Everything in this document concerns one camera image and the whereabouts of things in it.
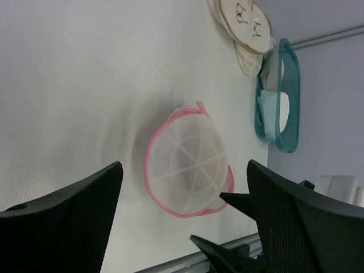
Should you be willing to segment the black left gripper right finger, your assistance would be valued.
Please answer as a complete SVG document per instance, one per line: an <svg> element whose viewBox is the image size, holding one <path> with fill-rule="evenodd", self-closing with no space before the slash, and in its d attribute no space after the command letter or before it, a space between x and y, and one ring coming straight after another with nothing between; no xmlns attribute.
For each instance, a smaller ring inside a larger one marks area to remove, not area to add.
<svg viewBox="0 0 364 273"><path fill-rule="evenodd" d="M251 160L247 183L267 272L363 272L363 208Z"/></svg>

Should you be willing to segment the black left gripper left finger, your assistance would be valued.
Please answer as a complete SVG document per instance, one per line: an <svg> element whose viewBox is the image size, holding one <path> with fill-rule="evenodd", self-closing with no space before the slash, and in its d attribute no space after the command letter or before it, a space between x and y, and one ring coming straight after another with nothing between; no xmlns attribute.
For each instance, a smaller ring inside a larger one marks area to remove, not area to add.
<svg viewBox="0 0 364 273"><path fill-rule="evenodd" d="M100 272L121 191L120 162L1 212L1 272Z"/></svg>

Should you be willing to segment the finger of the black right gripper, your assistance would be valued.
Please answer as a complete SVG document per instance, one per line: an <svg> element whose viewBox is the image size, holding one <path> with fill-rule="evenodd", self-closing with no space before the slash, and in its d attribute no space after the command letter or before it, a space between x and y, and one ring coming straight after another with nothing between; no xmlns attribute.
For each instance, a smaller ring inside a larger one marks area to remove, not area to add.
<svg viewBox="0 0 364 273"><path fill-rule="evenodd" d="M256 220L250 194L222 192L220 194L220 198L224 200L224 202L226 202L227 204L236 208L241 213L247 215L253 220Z"/></svg>
<svg viewBox="0 0 364 273"><path fill-rule="evenodd" d="M190 240L205 254L214 272L267 272L265 258L251 258L247 244L226 249L196 235L191 235Z"/></svg>

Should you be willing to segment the white pink-zip mesh laundry bag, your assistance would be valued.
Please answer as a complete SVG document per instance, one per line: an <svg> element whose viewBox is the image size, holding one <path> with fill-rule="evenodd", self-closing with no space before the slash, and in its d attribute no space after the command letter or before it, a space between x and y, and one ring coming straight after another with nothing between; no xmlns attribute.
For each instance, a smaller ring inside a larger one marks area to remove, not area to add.
<svg viewBox="0 0 364 273"><path fill-rule="evenodd" d="M228 152L201 101L176 109L151 137L144 180L152 199L169 214L191 218L222 211L220 193L234 192Z"/></svg>

